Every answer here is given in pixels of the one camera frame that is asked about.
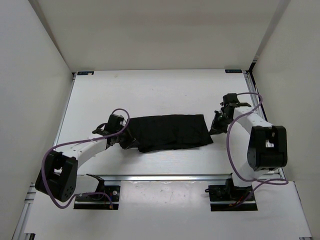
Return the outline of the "black pleated skirt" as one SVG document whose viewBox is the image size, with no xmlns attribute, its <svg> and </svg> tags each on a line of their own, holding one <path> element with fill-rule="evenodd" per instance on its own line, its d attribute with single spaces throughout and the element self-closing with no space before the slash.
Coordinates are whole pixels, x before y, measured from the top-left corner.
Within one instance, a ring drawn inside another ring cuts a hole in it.
<svg viewBox="0 0 320 240">
<path fill-rule="evenodd" d="M 198 148 L 213 143 L 202 114 L 135 117 L 128 129 L 141 153 Z"/>
</svg>

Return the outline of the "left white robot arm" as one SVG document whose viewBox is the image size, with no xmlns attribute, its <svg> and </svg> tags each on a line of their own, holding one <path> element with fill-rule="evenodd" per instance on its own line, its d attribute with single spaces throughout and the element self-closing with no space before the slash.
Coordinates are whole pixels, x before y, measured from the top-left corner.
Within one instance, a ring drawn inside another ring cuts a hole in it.
<svg viewBox="0 0 320 240">
<path fill-rule="evenodd" d="M 35 188 L 48 195 L 60 209 L 67 208 L 78 195 L 90 196 L 93 200 L 103 198 L 105 188 L 96 182 L 88 187 L 87 192 L 76 192 L 78 168 L 115 144 L 128 149 L 137 142 L 125 128 L 117 132 L 97 128 L 92 134 L 98 137 L 58 144 L 49 149 L 42 159 Z"/>
</svg>

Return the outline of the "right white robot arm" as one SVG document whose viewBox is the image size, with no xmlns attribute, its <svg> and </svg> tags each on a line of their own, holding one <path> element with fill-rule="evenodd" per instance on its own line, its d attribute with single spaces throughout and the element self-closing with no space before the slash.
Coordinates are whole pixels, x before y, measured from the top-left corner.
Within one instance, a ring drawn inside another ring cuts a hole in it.
<svg viewBox="0 0 320 240">
<path fill-rule="evenodd" d="M 221 109 L 214 113 L 209 134 L 226 134 L 226 151 L 233 173 L 232 183 L 225 186 L 224 193 L 230 200 L 236 200 L 242 195 L 243 188 L 250 187 L 252 182 L 260 182 L 260 176 L 287 165 L 287 130 L 264 120 L 255 108 L 242 106 L 230 112 Z M 246 160 L 240 168 L 236 167 L 230 148 L 231 130 L 236 123 L 249 134 Z"/>
</svg>

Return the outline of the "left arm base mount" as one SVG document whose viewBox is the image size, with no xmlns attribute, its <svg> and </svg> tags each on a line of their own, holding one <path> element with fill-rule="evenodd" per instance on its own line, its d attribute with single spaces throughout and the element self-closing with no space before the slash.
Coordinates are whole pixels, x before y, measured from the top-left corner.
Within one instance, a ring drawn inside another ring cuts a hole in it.
<svg viewBox="0 0 320 240">
<path fill-rule="evenodd" d="M 120 185 L 104 185 L 104 193 L 77 196 L 73 208 L 75 210 L 118 210 L 120 202 Z"/>
</svg>

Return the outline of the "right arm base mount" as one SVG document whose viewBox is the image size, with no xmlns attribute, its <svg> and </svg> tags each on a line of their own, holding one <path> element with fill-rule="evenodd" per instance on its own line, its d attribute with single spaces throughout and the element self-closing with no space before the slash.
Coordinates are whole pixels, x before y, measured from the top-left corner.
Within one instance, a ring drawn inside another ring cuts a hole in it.
<svg viewBox="0 0 320 240">
<path fill-rule="evenodd" d="M 252 190 L 251 186 L 209 185 L 205 193 L 209 195 L 211 212 L 253 212 L 258 210 L 254 194 L 244 200 Z"/>
</svg>

